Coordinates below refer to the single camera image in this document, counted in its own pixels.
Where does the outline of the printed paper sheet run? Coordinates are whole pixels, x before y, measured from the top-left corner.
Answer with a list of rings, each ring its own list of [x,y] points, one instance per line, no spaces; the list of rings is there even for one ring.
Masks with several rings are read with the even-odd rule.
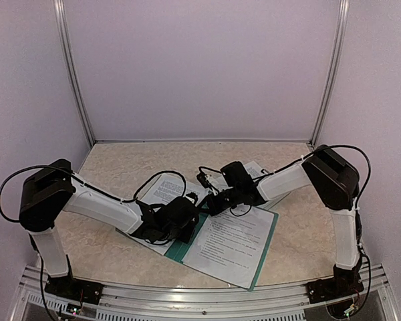
[[[169,173],[163,173],[155,179],[140,199],[142,209],[148,215],[147,226],[135,236],[123,231],[119,233],[181,263],[207,219],[207,216],[198,212],[196,208],[205,195],[206,191],[201,186],[183,182]],[[189,244],[167,240],[172,225],[184,227],[195,217],[199,217],[199,223]]]
[[[263,175],[261,173],[261,170],[264,169],[263,167],[261,167],[257,162],[255,161],[251,161],[249,163],[244,164],[244,168],[245,170],[248,172],[248,174],[251,176],[251,178],[256,182],[256,181],[260,181],[266,177],[269,177],[271,175],[273,175],[272,172],[270,172],[270,174],[268,175]]]

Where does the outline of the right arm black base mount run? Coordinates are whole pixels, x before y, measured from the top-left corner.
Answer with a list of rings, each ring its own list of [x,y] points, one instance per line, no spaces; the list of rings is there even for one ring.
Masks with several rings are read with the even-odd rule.
[[[335,265],[332,277],[308,282],[306,290],[309,303],[316,304],[361,293],[364,285],[360,277],[360,267],[361,265],[356,265],[351,270],[345,270]]]

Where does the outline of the light green clipboard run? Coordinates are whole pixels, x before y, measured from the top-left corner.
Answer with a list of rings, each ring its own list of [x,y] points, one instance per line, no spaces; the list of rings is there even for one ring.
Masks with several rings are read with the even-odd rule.
[[[279,202],[284,200],[284,198],[286,198],[286,196],[287,196],[287,194],[283,194],[283,195],[277,196],[277,197],[273,198],[272,200],[267,201],[265,204],[259,205],[259,208],[262,208],[262,209],[264,209],[266,211],[270,211]]]

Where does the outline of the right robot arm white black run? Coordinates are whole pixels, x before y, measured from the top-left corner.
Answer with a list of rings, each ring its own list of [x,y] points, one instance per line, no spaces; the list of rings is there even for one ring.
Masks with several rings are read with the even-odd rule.
[[[336,262],[329,292],[342,297],[359,278],[360,224],[357,200],[360,195],[358,170],[336,152],[336,146],[321,145],[305,157],[272,173],[253,178],[239,161],[220,172],[227,189],[211,191],[199,207],[211,216],[239,205],[263,205],[281,195],[312,186],[333,219]]]

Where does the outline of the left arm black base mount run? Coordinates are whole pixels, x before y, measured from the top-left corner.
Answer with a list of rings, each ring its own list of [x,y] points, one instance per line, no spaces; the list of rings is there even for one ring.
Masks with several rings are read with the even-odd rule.
[[[60,298],[78,301],[79,303],[98,305],[100,303],[104,284],[75,278],[72,273],[68,255],[66,259],[68,273],[61,277],[48,276],[45,292]]]

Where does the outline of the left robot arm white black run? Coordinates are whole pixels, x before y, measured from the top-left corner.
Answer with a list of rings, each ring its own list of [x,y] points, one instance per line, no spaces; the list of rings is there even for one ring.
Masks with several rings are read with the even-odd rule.
[[[199,221],[198,197],[182,191],[168,203],[123,199],[86,182],[61,158],[30,168],[22,186],[19,222],[29,232],[50,282],[65,297],[76,296],[80,282],[72,276],[55,222],[71,213],[114,227],[149,243],[188,243]]]

